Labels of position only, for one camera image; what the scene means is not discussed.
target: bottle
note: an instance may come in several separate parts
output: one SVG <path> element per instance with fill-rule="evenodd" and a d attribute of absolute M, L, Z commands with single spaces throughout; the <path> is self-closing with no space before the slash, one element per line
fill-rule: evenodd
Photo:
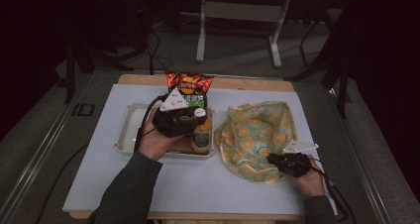
<path fill-rule="evenodd" d="M 191 148 L 196 153 L 207 153 L 211 148 L 211 118 L 207 117 L 202 125 L 198 125 L 192 134 Z"/>

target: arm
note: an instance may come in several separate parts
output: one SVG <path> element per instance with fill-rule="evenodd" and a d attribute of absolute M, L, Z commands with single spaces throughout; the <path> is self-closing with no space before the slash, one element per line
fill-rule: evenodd
<path fill-rule="evenodd" d="M 99 207 L 89 216 L 88 223 L 146 223 L 153 191 L 161 169 L 158 160 L 170 144 L 180 137 L 168 138 L 154 130 L 152 110 L 139 150 L 105 190 Z"/>
<path fill-rule="evenodd" d="M 319 167 L 309 156 L 311 166 L 316 169 Z M 299 185 L 301 192 L 306 196 L 303 202 L 303 209 L 305 211 L 305 223 L 308 224 L 333 224 L 338 223 L 334 215 L 328 197 L 325 195 L 323 176 L 314 169 L 310 169 L 308 173 L 301 177 L 292 177 Z"/>

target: dark background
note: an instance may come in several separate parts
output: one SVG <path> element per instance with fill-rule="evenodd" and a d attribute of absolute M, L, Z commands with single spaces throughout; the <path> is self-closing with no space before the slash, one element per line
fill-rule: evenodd
<path fill-rule="evenodd" d="M 244 0 L 278 4 L 278 0 Z M 287 20 L 308 23 L 320 7 L 343 7 L 348 0 L 292 0 Z M 65 59 L 68 35 L 57 25 L 64 19 L 78 37 L 100 50 L 135 45 L 142 32 L 129 32 L 136 9 L 153 11 L 176 27 L 180 11 L 198 12 L 199 0 L 0 0 L 0 118 L 2 139 L 34 104 L 58 82 L 54 68 Z M 420 6 L 417 0 L 364 0 L 342 25 L 338 42 L 358 38 L 350 75 L 373 114 L 417 198 L 420 134 L 418 57 Z"/>

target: sleeve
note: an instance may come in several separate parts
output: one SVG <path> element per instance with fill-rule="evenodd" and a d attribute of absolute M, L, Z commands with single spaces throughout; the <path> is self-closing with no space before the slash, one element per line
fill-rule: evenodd
<path fill-rule="evenodd" d="M 136 152 L 105 190 L 91 224 L 146 223 L 162 164 Z"/>
<path fill-rule="evenodd" d="M 335 224 L 338 223 L 327 196 L 308 197 L 303 202 L 305 223 L 307 224 Z"/>

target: tray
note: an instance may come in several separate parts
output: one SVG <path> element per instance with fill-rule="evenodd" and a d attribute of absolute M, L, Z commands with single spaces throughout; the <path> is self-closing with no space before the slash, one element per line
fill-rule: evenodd
<path fill-rule="evenodd" d="M 136 143 L 137 133 L 140 126 L 142 125 L 143 118 L 145 117 L 146 111 L 149 104 L 134 103 L 128 106 L 127 115 L 124 120 L 123 128 L 121 129 L 120 137 L 115 144 L 115 148 L 118 152 L 123 154 L 132 154 Z M 214 152 L 213 134 L 214 134 L 214 111 L 207 108 L 210 118 L 212 118 L 212 130 L 210 134 L 211 148 L 207 153 L 196 153 L 191 148 L 190 136 L 182 138 L 173 143 L 169 150 L 166 152 L 166 157 L 175 158 L 209 158 Z"/>

